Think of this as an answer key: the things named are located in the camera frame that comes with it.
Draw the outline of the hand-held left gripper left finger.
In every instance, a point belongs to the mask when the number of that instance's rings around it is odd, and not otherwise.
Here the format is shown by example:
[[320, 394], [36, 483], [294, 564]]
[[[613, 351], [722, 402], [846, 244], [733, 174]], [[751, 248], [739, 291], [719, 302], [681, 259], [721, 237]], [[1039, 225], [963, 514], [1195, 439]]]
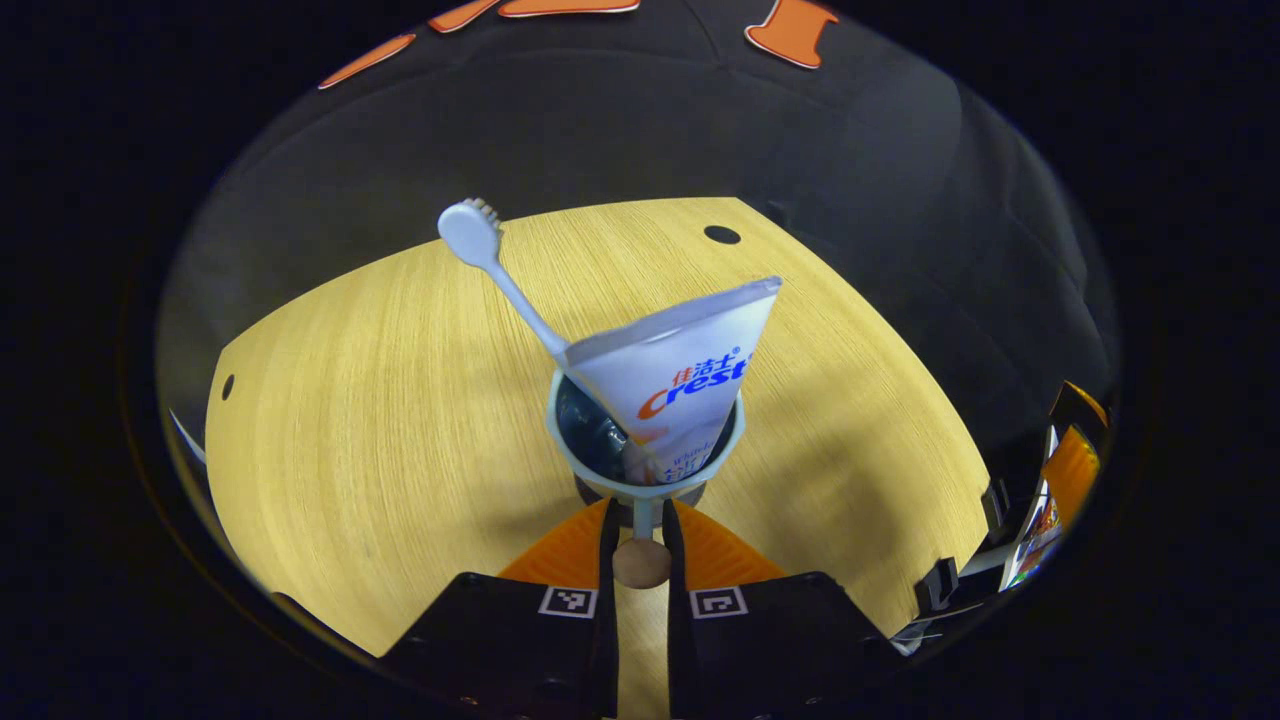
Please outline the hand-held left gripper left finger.
[[379, 667], [477, 719], [616, 717], [621, 512], [598, 501], [500, 574], [458, 574]]

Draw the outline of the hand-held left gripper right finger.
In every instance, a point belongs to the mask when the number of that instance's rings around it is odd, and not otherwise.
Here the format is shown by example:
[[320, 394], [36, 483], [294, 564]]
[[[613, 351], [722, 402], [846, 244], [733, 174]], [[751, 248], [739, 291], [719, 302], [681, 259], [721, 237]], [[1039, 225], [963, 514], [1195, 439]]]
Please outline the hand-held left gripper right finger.
[[707, 582], [710, 543], [728, 530], [677, 501], [662, 519], [671, 717], [850, 719], [855, 694], [905, 666], [832, 577]]

